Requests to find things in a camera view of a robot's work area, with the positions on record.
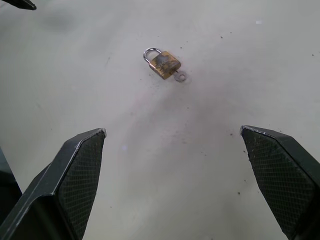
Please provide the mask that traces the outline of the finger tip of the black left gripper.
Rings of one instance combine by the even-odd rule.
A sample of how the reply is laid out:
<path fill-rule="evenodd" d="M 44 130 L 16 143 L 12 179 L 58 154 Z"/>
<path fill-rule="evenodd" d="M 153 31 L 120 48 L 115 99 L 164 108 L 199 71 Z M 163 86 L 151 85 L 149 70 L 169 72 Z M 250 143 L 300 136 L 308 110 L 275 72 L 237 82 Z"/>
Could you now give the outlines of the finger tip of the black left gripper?
<path fill-rule="evenodd" d="M 19 9 L 36 10 L 37 6 L 30 0 L 13 0 L 13 5 Z"/>

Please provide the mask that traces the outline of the brass padlock with silver shackle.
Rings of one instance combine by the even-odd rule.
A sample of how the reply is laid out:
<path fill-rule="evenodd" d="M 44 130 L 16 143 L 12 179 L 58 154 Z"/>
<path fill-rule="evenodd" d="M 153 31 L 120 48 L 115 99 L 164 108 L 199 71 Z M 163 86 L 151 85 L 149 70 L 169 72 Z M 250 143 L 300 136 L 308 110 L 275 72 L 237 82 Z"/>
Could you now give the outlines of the brass padlock with silver shackle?
<path fill-rule="evenodd" d="M 152 60 L 148 58 L 149 53 L 157 52 L 158 55 Z M 181 67 L 181 62 L 167 51 L 161 51 L 155 47 L 147 48 L 143 53 L 143 59 L 148 66 L 163 80 L 171 77 Z"/>

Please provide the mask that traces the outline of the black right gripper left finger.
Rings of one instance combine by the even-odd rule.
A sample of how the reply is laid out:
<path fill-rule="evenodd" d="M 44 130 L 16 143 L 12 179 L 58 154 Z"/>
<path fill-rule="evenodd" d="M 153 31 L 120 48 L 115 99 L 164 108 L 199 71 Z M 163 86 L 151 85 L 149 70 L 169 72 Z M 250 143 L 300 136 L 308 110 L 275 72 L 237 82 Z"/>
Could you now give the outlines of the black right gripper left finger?
<path fill-rule="evenodd" d="M 104 128 L 68 139 L 0 225 L 0 240 L 82 240 L 97 194 Z"/>

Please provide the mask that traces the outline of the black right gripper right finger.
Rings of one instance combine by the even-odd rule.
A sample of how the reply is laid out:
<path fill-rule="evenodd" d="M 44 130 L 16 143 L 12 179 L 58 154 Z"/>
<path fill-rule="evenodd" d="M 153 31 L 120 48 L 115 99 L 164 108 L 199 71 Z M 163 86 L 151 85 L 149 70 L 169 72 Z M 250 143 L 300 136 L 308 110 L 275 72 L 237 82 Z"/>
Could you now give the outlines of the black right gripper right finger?
<path fill-rule="evenodd" d="M 240 128 L 266 203 L 288 240 L 320 240 L 320 163 L 293 137 Z"/>

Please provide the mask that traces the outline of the small silver key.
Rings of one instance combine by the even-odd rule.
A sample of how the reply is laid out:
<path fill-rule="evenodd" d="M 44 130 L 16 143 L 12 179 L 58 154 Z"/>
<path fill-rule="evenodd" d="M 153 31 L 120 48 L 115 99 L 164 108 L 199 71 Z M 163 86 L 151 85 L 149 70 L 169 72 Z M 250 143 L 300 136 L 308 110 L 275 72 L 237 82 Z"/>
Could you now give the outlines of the small silver key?
<path fill-rule="evenodd" d="M 173 77 L 177 82 L 181 83 L 181 82 L 184 82 L 185 80 L 187 80 L 188 75 L 186 72 L 181 70 L 181 71 L 175 71 L 173 73 Z"/>

